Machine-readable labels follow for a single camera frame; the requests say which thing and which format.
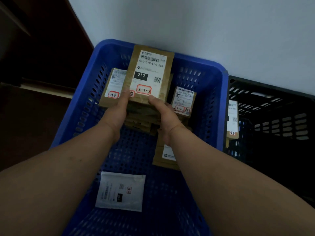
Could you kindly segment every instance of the dark floor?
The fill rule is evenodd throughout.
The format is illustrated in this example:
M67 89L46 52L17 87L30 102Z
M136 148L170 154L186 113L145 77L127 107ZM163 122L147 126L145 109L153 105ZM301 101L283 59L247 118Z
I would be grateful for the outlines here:
M48 150L71 99L0 85L0 170Z

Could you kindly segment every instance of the person's left hand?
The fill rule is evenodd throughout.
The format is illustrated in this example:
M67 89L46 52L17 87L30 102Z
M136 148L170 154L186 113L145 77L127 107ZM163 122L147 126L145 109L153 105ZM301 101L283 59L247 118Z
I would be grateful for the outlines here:
M120 97L118 98L118 103L115 106L108 108L99 124L108 125L114 131L114 143L119 140L120 128L123 126L126 115L127 115L127 104L130 97L129 89L124 89Z

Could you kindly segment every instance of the blue plastic basket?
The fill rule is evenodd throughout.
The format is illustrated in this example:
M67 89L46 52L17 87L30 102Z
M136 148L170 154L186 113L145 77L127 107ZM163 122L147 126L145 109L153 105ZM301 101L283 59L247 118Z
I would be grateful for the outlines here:
M127 69L134 44L108 39L94 49L51 147L98 123L98 102L112 68ZM172 85L197 92L190 125L223 150L228 73L216 62L175 54ZM152 165L157 137L123 127L63 235L209 235L181 172ZM100 172L145 174L142 212L95 208Z

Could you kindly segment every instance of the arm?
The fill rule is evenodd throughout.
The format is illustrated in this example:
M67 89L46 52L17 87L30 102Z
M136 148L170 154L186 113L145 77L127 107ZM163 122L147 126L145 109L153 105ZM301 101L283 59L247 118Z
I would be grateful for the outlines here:
M0 234L60 235L126 118L124 91L100 122L49 151L0 172Z
M315 235L315 210L284 186L218 151L150 97L161 113L163 139L215 235Z

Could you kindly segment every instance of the crate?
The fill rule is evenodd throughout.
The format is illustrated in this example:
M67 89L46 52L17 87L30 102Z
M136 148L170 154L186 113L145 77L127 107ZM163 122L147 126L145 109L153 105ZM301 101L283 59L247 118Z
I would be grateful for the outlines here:
M312 130L315 96L229 76L238 101L239 139L224 152L315 206Z
M97 124L98 102L112 68L127 69L134 44L108 39L94 49L51 147ZM197 92L190 126L208 144L223 150L228 73L218 63L175 54L171 91ZM180 172L152 165L157 137L122 127L90 189L63 235L209 235ZM94 208L100 172L145 174L142 212Z

